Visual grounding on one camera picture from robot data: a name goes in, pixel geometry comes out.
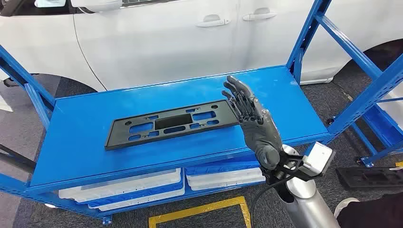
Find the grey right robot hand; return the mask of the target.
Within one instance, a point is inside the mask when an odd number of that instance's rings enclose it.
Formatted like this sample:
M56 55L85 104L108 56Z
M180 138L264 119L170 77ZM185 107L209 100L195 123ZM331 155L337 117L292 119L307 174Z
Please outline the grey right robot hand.
M261 167L274 170L283 151L282 139L270 112L265 109L248 85L227 76L223 86L230 90L221 93L227 98L239 121L244 141L254 153Z

